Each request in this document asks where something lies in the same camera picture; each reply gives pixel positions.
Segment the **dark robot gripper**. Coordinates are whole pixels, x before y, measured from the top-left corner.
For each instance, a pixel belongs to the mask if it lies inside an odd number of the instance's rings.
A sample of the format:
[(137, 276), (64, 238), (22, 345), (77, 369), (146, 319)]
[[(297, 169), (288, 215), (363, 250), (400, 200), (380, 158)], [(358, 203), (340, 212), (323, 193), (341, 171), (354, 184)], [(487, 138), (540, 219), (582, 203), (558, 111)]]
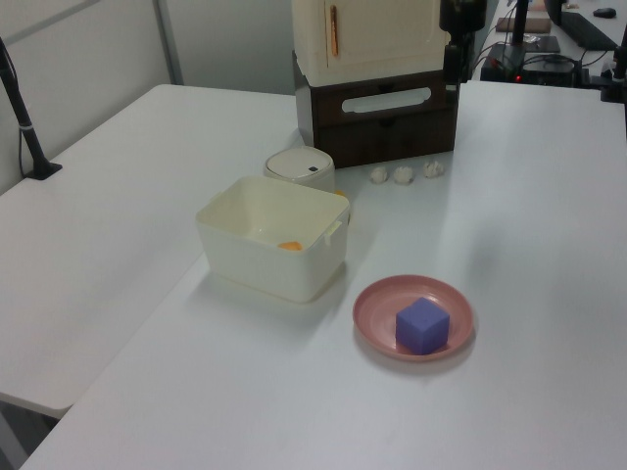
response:
[(472, 75), (475, 60), (475, 31), (486, 22), (486, 0), (441, 0), (439, 26), (446, 32), (467, 32), (460, 49), (449, 43), (445, 47), (443, 79), (445, 82), (467, 82)]

